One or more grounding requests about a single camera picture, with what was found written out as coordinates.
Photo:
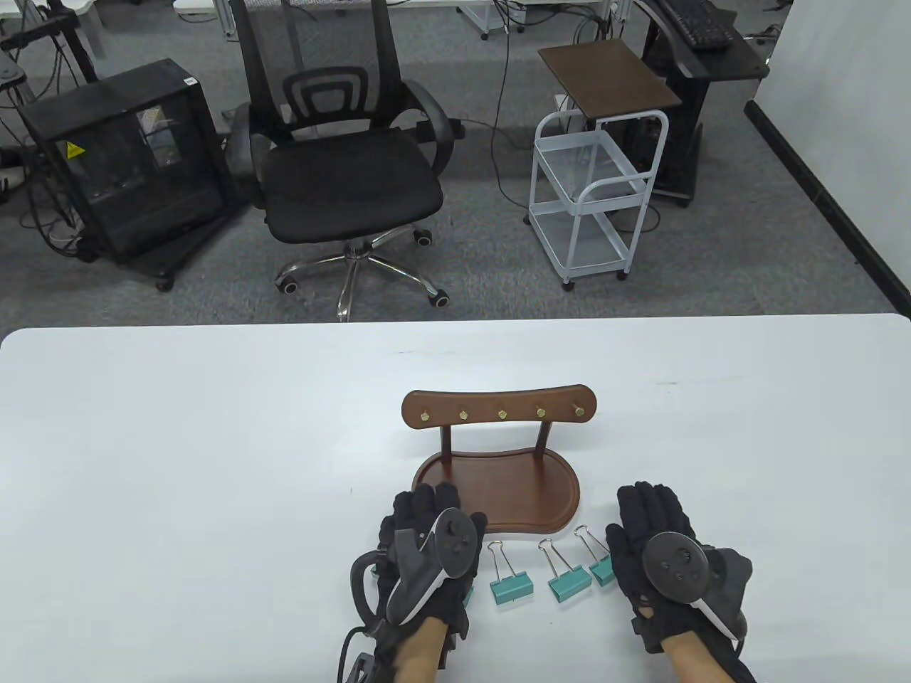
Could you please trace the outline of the person's right hand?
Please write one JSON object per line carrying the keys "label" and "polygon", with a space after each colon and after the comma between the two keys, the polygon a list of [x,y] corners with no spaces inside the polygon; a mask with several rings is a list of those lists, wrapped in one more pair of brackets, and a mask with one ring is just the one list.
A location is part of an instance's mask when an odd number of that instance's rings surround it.
{"label": "person's right hand", "polygon": [[664,598],[645,573],[642,556],[652,537],[677,532],[697,538],[673,489],[636,482],[619,488],[617,498],[621,523],[606,527],[606,544],[619,589],[634,612],[633,630],[642,638],[645,650],[658,654],[663,642],[674,635],[712,630],[702,612]]}

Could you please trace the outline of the person's left hand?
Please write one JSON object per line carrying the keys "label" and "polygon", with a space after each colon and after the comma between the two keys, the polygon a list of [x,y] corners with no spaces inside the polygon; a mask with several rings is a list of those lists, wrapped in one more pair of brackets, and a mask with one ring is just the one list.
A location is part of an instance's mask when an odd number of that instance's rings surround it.
{"label": "person's left hand", "polygon": [[[393,513],[384,517],[379,528],[378,549],[389,551],[394,548],[396,532],[412,530],[420,547],[426,546],[429,538],[438,540],[447,534],[443,524],[437,518],[447,509],[461,509],[458,488],[451,482],[442,482],[436,487],[428,484],[419,485],[413,491],[403,491],[394,498]],[[411,608],[404,614],[407,619],[401,623],[388,620],[396,626],[402,638],[416,634],[424,622],[430,618],[441,621],[446,627],[446,637],[468,635],[468,612],[465,601],[474,586],[478,572],[482,540],[487,531],[488,518],[478,512],[469,515],[474,531],[469,533],[469,549],[462,551],[459,560],[466,565],[465,573],[459,578],[445,578],[433,583],[433,591],[426,594],[426,600],[420,608]]]}

